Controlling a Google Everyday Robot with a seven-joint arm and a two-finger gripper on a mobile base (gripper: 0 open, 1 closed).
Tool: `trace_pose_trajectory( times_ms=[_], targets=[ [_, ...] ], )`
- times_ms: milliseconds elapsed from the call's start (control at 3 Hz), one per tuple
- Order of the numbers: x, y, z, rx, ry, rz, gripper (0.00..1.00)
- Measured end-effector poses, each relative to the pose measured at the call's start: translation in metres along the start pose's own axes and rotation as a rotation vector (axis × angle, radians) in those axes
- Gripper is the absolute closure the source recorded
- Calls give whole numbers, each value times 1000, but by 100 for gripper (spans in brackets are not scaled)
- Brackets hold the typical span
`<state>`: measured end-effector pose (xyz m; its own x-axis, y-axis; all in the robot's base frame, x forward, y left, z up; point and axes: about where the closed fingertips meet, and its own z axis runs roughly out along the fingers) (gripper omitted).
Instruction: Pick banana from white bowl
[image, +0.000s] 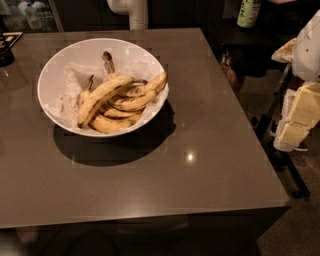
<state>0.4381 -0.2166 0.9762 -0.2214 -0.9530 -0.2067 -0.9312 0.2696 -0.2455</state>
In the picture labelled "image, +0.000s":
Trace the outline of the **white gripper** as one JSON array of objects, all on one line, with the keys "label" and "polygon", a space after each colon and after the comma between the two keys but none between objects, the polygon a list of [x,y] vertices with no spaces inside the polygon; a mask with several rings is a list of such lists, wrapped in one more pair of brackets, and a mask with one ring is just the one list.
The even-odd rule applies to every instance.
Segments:
[{"label": "white gripper", "polygon": [[[271,59],[279,63],[291,63],[295,42],[293,38],[285,43],[272,54]],[[282,101],[274,148],[282,152],[293,151],[319,121],[320,83],[306,81],[297,90],[288,89]]]}]

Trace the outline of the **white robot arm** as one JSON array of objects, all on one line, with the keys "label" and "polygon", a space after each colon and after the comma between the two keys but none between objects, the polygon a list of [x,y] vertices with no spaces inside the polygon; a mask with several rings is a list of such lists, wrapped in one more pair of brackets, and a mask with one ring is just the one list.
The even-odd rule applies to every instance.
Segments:
[{"label": "white robot arm", "polygon": [[320,121],[320,10],[296,38],[274,52],[272,59],[289,63],[292,74],[303,81],[297,90],[286,91],[274,134],[273,146],[291,152],[298,150]]}]

